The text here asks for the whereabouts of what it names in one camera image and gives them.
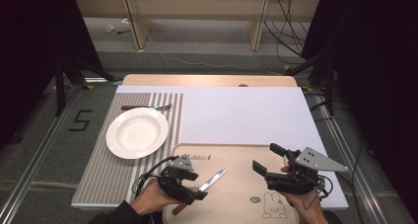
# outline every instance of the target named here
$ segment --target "gray floor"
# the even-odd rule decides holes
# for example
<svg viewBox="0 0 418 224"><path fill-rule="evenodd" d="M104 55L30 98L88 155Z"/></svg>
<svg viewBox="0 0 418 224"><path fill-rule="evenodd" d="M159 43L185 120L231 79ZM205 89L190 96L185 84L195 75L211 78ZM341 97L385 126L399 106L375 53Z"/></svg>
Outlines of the gray floor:
<svg viewBox="0 0 418 224"><path fill-rule="evenodd" d="M115 76L123 77L132 72L280 75L284 73L284 66L292 68L298 65L285 63L283 60L304 62L284 46L277 47L275 38L267 29L263 30L259 51L251 51L244 22L155 21L145 49L140 52L134 47L130 33L116 33L129 30L129 26L121 22L122 20L86 19L86 25L104 68ZM105 31L109 24L115 26L111 33ZM309 24L304 24L304 27L307 29ZM299 23L294 24L294 28L298 37L306 37ZM282 40L297 50L291 38L282 37ZM309 85L308 75L309 70L306 70L296 76L299 86ZM72 208L71 196L83 175L116 87L110 84L95 85L93 89L77 93L63 118L64 123L42 160L42 165L36 171L31 188L22 203L19 203L20 208L12 223L87 223L99 213L97 210L83 211ZM70 94L74 90L76 89L71 88L66 92ZM322 93L321 88L314 88L313 91L305 93L310 107L323 100L322 96L309 95ZM367 141L362 138L355 119L337 90L334 93L333 104L334 120L351 152L357 155L362 151L358 160L358 171L365 175L367 186L377 199L386 223L414 223L379 163L366 151ZM39 99L33 115L20 131L23 140L11 141L0 152L0 204L5 204L16 181L25 172L36 149L42 143L43 136L54 120L55 108L55 94L51 82L45 90L45 99ZM84 132L70 132L71 128L81 125L74 122L79 110L92 111L83 115L83 119L91 121L89 127ZM328 155L343 163L344 157L333 134L329 132L327 117L328 114L323 107L313 110L313 119L316 120ZM354 196L347 183L343 179L339 181L350 207L347 210L333 211L343 223L360 223L355 197L364 223L377 223L370 217L370 211L364 205L361 195Z"/></svg>

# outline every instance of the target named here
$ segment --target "fork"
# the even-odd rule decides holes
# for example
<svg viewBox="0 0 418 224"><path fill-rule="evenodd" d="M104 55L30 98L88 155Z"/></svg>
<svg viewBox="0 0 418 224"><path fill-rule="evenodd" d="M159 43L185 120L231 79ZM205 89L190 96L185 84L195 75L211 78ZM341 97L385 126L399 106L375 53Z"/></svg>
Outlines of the fork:
<svg viewBox="0 0 418 224"><path fill-rule="evenodd" d="M152 107L152 106L122 106L121 109L123 111L129 111L129 110L136 109L136 108L148 108L148 109L154 109L154 110L157 110L157 111L166 111L166 110L169 110L172 106L173 106L173 104L155 106L155 107Z"/></svg>

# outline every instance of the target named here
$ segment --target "striped placemat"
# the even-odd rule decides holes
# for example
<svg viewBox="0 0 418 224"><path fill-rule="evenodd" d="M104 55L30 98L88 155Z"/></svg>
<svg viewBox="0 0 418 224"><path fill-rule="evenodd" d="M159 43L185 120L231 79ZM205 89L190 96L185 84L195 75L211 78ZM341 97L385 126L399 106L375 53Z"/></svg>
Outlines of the striped placemat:
<svg viewBox="0 0 418 224"><path fill-rule="evenodd" d="M92 156L72 198L72 206L116 207L122 200L134 198L132 184L154 165L171 155L181 139L181 115L184 94L164 93L116 93L104 120ZM169 135L165 143L153 154L140 159L122 159L107 148L105 135L110 124L123 113L122 105L167 105L173 107L161 112L169 122Z"/></svg>

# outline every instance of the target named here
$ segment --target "knife handle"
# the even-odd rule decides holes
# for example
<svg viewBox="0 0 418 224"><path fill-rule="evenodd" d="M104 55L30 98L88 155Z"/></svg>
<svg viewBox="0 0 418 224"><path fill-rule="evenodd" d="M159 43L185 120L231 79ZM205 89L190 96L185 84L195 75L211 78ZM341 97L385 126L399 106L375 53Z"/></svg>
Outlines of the knife handle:
<svg viewBox="0 0 418 224"><path fill-rule="evenodd" d="M147 108L147 107L145 106L122 106L121 107L123 111L129 111L129 110L136 109L136 108Z"/></svg>
<svg viewBox="0 0 418 224"><path fill-rule="evenodd" d="M185 207L187 206L187 204L182 203L179 204L175 209L173 209L172 213L174 216L178 215Z"/></svg>

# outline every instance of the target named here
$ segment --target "human hand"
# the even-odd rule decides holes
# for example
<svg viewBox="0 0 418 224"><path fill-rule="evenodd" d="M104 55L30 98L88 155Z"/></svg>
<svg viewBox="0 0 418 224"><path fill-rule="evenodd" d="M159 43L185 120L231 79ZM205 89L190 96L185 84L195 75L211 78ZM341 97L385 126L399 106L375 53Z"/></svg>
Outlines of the human hand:
<svg viewBox="0 0 418 224"><path fill-rule="evenodd" d="M144 216L169 204L180 204L180 201L166 195L160 189L157 179L151 178L131 206L139 215Z"/></svg>
<svg viewBox="0 0 418 224"><path fill-rule="evenodd" d="M290 172L290 166L280 169L282 172ZM319 196L314 189L305 195L294 195L288 192L280 192L286 197L289 204L291 204L299 213L299 215L309 224L327 224L328 221L323 215L320 206Z"/></svg>

